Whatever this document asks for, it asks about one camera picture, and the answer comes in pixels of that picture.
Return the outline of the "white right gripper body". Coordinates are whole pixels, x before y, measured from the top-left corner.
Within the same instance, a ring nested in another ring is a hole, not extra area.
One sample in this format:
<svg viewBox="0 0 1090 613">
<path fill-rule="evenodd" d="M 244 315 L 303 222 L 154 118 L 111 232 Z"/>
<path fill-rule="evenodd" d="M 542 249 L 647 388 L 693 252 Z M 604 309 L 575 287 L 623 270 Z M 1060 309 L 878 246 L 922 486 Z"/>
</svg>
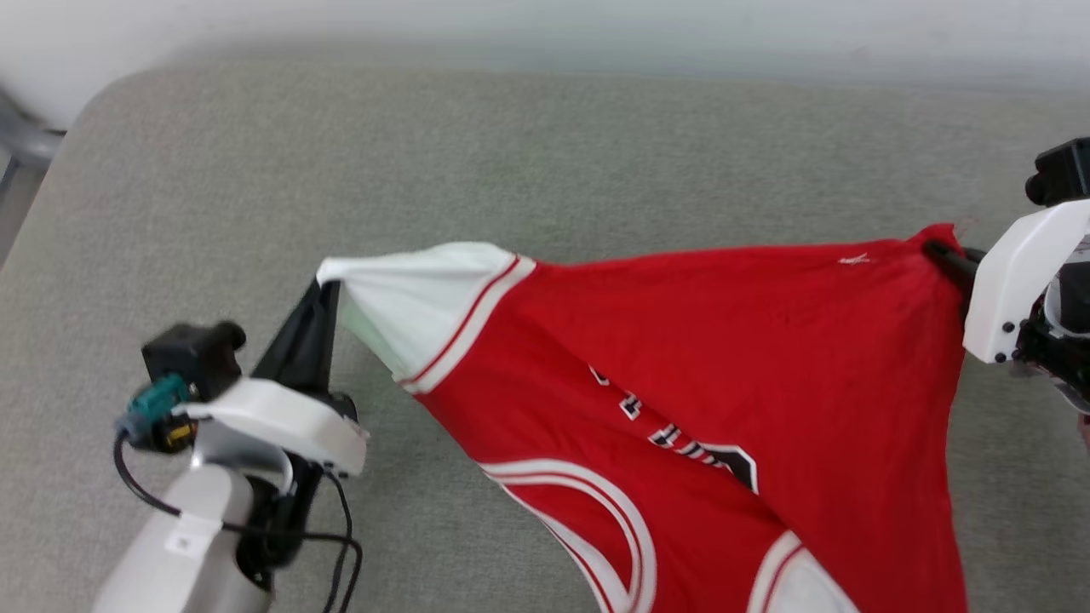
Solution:
<svg viewBox="0 0 1090 613">
<path fill-rule="evenodd" d="M 1012 223 L 978 264 L 964 329 L 964 347 L 985 364 L 1012 358 L 1017 325 L 1030 318 L 1059 268 L 1087 235 L 1089 201 L 1067 202 Z"/>
</svg>

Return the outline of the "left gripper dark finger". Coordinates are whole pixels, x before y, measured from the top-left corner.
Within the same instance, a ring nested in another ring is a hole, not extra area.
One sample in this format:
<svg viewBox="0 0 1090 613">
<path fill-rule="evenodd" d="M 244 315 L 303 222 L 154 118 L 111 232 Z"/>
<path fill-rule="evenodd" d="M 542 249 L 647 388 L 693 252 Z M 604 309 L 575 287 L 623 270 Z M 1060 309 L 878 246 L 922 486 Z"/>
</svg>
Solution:
<svg viewBox="0 0 1090 613">
<path fill-rule="evenodd" d="M 250 376 L 292 389 L 316 389 L 322 345 L 319 284 L 311 284 L 284 325 L 272 337 Z"/>
<path fill-rule="evenodd" d="M 316 369 L 316 389 L 330 395 L 330 372 L 332 365 L 332 349 L 337 330 L 337 314 L 340 302 L 340 283 L 324 283 L 320 286 L 316 306 L 316 325 L 318 330 L 318 350 Z"/>
</svg>

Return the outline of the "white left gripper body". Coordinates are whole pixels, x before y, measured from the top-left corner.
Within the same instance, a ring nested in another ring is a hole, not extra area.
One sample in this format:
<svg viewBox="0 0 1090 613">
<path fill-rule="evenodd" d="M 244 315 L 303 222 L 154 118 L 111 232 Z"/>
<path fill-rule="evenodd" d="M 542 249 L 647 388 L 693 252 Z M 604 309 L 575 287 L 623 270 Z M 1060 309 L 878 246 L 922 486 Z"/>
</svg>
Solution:
<svg viewBox="0 0 1090 613">
<path fill-rule="evenodd" d="M 277 471 L 294 478 L 291 457 L 362 473 L 370 434 L 349 416 L 276 381 L 241 378 L 207 402 L 185 402 L 175 414 L 198 420 L 193 465 L 215 462 L 238 471 Z"/>
</svg>

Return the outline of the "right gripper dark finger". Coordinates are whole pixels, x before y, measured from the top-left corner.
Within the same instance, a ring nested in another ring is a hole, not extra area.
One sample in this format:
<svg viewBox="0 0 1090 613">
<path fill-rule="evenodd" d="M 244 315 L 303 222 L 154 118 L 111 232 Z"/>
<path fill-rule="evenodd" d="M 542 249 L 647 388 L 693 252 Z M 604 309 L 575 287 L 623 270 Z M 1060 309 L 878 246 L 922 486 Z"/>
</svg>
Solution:
<svg viewBox="0 0 1090 613">
<path fill-rule="evenodd" d="M 986 256 L 984 249 L 954 248 L 938 240 L 927 240 L 923 252 L 958 287 L 974 285 L 978 264 Z"/>
</svg>

